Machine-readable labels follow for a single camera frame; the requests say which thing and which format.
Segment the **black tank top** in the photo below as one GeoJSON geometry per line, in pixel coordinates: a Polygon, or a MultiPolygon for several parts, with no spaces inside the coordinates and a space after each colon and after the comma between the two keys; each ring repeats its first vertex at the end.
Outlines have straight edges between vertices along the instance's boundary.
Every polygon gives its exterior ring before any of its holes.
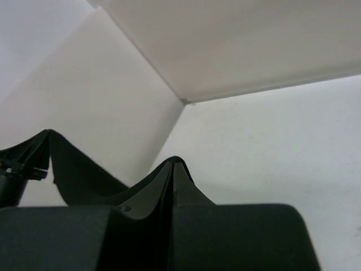
{"type": "Polygon", "coordinates": [[[190,176],[185,161],[179,156],[172,156],[140,182],[127,187],[54,130],[49,131],[49,146],[54,184],[69,206],[119,206],[149,185],[167,163],[171,166],[182,163],[190,176]]]}

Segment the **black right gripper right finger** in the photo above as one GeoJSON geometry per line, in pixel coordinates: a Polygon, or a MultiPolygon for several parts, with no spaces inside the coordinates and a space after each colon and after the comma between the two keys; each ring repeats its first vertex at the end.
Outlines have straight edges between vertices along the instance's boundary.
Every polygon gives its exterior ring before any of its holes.
{"type": "Polygon", "coordinates": [[[173,166],[173,210],[171,223],[172,270],[211,270],[204,241],[205,212],[217,205],[194,184],[186,164],[173,166]]]}

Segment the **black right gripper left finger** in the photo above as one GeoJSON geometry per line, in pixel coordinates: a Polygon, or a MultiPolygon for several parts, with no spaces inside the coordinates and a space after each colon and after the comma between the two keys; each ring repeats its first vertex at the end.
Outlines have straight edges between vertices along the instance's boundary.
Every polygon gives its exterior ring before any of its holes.
{"type": "Polygon", "coordinates": [[[166,270],[171,225],[171,163],[120,209],[130,270],[166,270]]]}

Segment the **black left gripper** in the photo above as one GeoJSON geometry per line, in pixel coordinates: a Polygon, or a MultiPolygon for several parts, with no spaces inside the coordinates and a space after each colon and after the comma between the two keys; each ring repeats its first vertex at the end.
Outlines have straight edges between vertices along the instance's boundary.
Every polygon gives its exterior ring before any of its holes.
{"type": "Polygon", "coordinates": [[[1,208],[19,205],[29,180],[47,177],[50,147],[49,130],[1,150],[1,208]]]}

